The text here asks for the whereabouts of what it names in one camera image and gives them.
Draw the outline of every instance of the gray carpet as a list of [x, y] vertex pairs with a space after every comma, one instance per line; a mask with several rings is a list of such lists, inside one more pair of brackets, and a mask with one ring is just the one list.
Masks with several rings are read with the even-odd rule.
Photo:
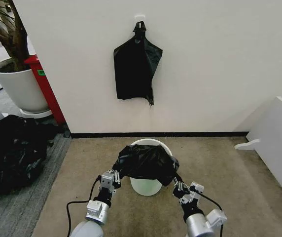
[[29, 237], [51, 190], [71, 138], [58, 134], [42, 174], [31, 186], [0, 196], [0, 237]]

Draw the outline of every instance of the white flower pot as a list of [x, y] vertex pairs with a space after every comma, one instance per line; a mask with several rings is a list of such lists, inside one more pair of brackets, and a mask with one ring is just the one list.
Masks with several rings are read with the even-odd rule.
[[[0, 68], [12, 59], [0, 62]], [[32, 73], [26, 70], [16, 73], [0, 73], [0, 84], [18, 108], [28, 113], [42, 113], [49, 110], [46, 99]]]

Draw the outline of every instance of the red trash bin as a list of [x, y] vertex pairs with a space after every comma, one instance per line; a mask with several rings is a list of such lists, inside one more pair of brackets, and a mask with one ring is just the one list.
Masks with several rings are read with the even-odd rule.
[[46, 98], [49, 108], [51, 109], [51, 112], [55, 120], [57, 121], [58, 125], [65, 123], [66, 120], [62, 114], [58, 101], [56, 97], [54, 96], [54, 93], [51, 89], [51, 86], [43, 71], [43, 68], [39, 62], [37, 55], [35, 54], [35, 55], [30, 56], [28, 59], [25, 60], [25, 63], [29, 64], [31, 70], [33, 71], [33, 74], [40, 86], [40, 89], [44, 97]]

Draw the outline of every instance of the trash bin liner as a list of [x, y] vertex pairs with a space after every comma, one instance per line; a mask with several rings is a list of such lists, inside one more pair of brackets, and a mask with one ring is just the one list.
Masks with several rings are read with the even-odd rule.
[[135, 35], [113, 53], [117, 98], [141, 97], [152, 106], [152, 79], [163, 50], [146, 39], [143, 21], [138, 22], [133, 31]]
[[179, 162], [159, 146], [126, 146], [118, 156], [112, 169], [120, 172], [120, 178], [157, 179], [164, 186], [176, 176]]

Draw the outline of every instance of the hanging black bag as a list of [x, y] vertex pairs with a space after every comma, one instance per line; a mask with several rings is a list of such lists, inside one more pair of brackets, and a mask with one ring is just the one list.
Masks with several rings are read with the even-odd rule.
[[163, 50], [146, 39], [143, 21], [133, 31], [135, 35], [113, 53], [117, 98], [141, 97], [154, 105], [152, 79]]

